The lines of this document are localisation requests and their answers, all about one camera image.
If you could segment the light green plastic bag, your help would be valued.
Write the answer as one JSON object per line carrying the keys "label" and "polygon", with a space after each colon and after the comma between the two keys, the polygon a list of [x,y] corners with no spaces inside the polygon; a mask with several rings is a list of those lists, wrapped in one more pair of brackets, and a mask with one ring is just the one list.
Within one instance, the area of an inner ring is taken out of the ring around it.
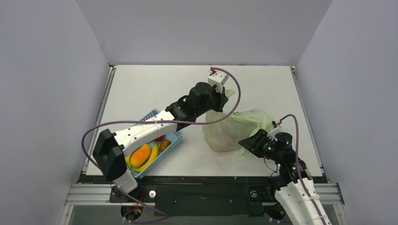
{"label": "light green plastic bag", "polygon": [[[269,132],[272,130],[273,116],[264,110],[254,108],[248,111],[234,112],[224,120],[215,124],[203,125],[202,132],[207,145],[215,152],[229,152],[239,150],[241,154],[247,151],[238,144],[238,141],[254,135],[259,129]],[[235,148],[220,146],[220,137],[228,135],[235,140]]]}

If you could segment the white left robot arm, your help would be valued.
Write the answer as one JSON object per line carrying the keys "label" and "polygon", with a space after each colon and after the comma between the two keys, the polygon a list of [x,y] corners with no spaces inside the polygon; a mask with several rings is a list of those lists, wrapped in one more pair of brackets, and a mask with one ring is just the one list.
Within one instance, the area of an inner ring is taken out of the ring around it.
{"label": "white left robot arm", "polygon": [[199,82],[189,94],[178,99],[141,125],[116,132],[105,129],[100,132],[93,150],[93,157],[107,181],[122,190],[129,202],[139,198],[140,188],[128,170],[125,157],[155,138],[179,131],[194,124],[196,119],[213,110],[222,112],[228,98],[224,82]]}

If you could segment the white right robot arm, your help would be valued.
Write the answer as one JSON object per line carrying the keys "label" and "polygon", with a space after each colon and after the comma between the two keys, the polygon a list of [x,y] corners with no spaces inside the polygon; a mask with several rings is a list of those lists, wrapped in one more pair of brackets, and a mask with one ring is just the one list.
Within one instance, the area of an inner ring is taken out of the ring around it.
{"label": "white right robot arm", "polygon": [[258,158],[272,160],[278,175],[265,186],[265,195],[277,200],[294,225],[330,225],[307,166],[293,149],[291,134],[263,129],[238,142]]}

